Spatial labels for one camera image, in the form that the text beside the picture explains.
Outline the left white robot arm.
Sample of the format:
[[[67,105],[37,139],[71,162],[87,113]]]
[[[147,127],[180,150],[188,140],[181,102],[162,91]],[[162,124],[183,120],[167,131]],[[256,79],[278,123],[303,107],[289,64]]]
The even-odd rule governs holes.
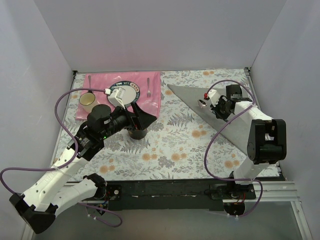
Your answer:
[[[157,120],[136,103],[131,106],[133,111],[120,106],[112,110],[105,104],[96,105],[52,165],[52,170],[23,193],[13,193],[9,201],[34,233],[47,230],[59,214],[82,200],[105,198],[107,182],[96,173],[84,176],[81,182],[67,190],[63,187],[104,148],[107,138],[123,129],[144,131]]]

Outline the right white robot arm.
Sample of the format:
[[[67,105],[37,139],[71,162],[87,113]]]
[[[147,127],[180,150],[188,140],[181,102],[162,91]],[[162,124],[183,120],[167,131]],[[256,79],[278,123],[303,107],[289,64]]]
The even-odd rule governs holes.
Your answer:
[[[233,132],[242,132],[247,142],[241,144],[246,151],[246,159],[226,179],[225,190],[232,199],[249,195],[255,197],[253,181],[270,165],[284,160],[287,155],[286,122],[272,118],[256,106],[253,96],[243,96],[240,84],[226,86],[226,94],[215,89],[207,91],[205,99],[210,101],[210,111],[226,126],[240,122]]]

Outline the spoon with green handle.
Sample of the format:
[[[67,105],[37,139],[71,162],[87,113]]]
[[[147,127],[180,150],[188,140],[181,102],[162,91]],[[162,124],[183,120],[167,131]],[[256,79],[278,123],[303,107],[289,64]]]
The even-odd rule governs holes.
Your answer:
[[[206,108],[207,107],[207,103],[204,100],[199,99],[197,102],[198,102],[198,106],[200,108]]]

